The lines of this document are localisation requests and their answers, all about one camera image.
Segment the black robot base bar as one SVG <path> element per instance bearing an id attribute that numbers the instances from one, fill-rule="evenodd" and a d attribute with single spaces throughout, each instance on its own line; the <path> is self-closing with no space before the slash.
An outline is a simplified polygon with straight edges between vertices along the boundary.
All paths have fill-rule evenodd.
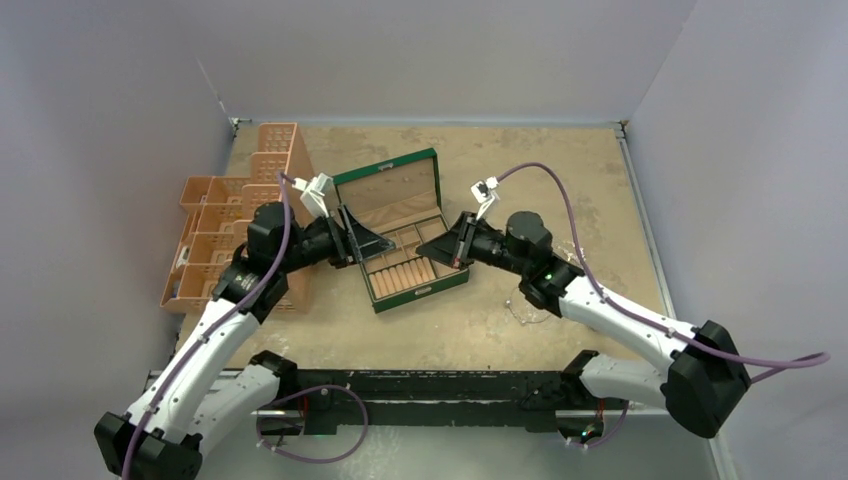
<path id="1" fill-rule="evenodd" d="M 589 358 L 581 353 L 562 371 L 300 369 L 270 351 L 249 363 L 280 377 L 267 407 L 304 415 L 308 435 L 353 425 L 521 427 L 587 443 L 605 433 L 606 408 L 624 405 L 579 384 Z"/>

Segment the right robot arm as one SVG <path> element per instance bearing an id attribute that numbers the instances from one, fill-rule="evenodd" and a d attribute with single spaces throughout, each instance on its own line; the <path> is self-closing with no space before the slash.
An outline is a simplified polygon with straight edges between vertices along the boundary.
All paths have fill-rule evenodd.
<path id="1" fill-rule="evenodd" d="M 574 360 L 561 381 L 569 404 L 631 400 L 664 408 L 699 437 L 715 437 L 751 385 L 729 331 L 711 320 L 695 326 L 664 316 L 594 284 L 587 271 L 554 252 L 552 241 L 534 212 L 512 214 L 505 230 L 464 212 L 416 252 L 453 269 L 482 262 L 514 273 L 534 307 L 585 325 L 638 355 L 636 361 L 603 354 Z"/>

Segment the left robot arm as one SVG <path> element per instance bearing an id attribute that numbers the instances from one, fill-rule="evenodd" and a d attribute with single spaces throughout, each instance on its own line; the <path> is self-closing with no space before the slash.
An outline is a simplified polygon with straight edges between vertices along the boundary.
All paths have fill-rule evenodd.
<path id="1" fill-rule="evenodd" d="M 260 206 L 190 337 L 125 413 L 107 412 L 96 424 L 107 469 L 123 479 L 193 479 L 204 458 L 252 411 L 292 405 L 297 367 L 271 352 L 260 353 L 220 390 L 212 387 L 288 291 L 288 274 L 322 261 L 344 268 L 394 247 L 346 206 L 305 228 L 285 203 Z"/>

